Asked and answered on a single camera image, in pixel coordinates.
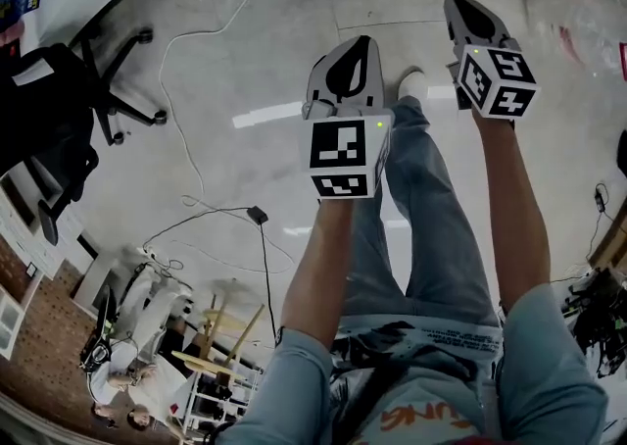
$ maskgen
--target office chair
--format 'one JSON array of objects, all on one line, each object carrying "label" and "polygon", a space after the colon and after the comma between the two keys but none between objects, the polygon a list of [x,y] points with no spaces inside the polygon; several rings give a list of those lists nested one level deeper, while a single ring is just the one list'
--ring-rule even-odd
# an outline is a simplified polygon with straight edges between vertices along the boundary
[{"label": "office chair", "polygon": [[8,66],[0,67],[0,176],[24,161],[43,197],[52,197],[40,164],[63,192],[54,206],[39,201],[38,210],[46,239],[59,240],[57,219],[71,201],[78,201],[83,184],[98,166],[98,155],[89,145],[94,118],[98,117],[108,145],[123,143],[123,134],[112,135],[109,116],[117,112],[142,124],[165,124],[166,111],[153,118],[140,113],[113,95],[111,81],[137,43],[152,41],[145,28],[123,45],[99,76],[86,38],[81,39],[82,60],[63,44],[39,48]]}]

